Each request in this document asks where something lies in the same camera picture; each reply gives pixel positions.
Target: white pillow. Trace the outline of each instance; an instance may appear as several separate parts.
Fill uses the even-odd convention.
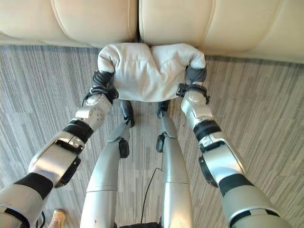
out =
[[[145,102],[176,98],[179,83],[185,83],[186,66],[206,66],[204,54],[187,44],[111,44],[99,52],[97,63],[100,72],[114,72],[120,99]]]

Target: wire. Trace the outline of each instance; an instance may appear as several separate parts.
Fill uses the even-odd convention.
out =
[[[43,228],[44,224],[46,223],[46,217],[43,212],[41,212],[41,221],[42,222],[39,228]]]
[[[45,222],[46,222],[46,217],[44,215],[44,212],[41,212],[41,216],[42,216],[42,223],[41,223],[41,226],[39,228],[43,228]]]
[[[152,177],[151,177],[151,180],[150,180],[150,183],[149,183],[149,185],[148,185],[146,194],[145,194],[145,196],[144,196],[143,204],[142,204],[142,218],[141,218],[141,223],[143,223],[143,220],[142,220],[142,219],[143,219],[143,211],[144,211],[144,205],[145,205],[146,199],[147,199],[148,190],[149,190],[149,188],[150,188],[150,185],[151,185],[151,182],[152,182],[152,180],[153,180],[153,177],[154,177],[154,175],[155,175],[156,170],[162,171],[162,169],[160,169],[160,168],[155,168],[155,170],[154,170],[154,172],[153,172],[153,175],[152,175]]]

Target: sofa cushion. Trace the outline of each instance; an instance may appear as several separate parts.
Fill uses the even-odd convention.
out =
[[[104,47],[132,41],[136,0],[0,0],[0,44]]]
[[[141,38],[205,54],[304,63],[302,0],[140,0]]]

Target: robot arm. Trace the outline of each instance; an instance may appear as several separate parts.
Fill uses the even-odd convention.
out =
[[[111,74],[96,71],[93,87],[75,118],[30,162],[28,174],[0,191],[0,221],[6,228],[30,228],[40,216],[53,188],[66,185],[80,164],[79,154],[110,111],[117,91]]]
[[[265,194],[246,179],[241,157],[214,121],[207,106],[209,97],[203,80],[195,81],[193,74],[191,77],[191,85],[180,85],[177,94],[184,97],[181,109],[199,142],[202,152],[199,164],[204,177],[222,194],[222,207],[228,226],[289,228],[290,225],[280,218]]]

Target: shoe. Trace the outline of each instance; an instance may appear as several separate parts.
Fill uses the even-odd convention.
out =
[[[66,220],[67,214],[64,210],[54,210],[53,218],[48,228],[62,228]]]

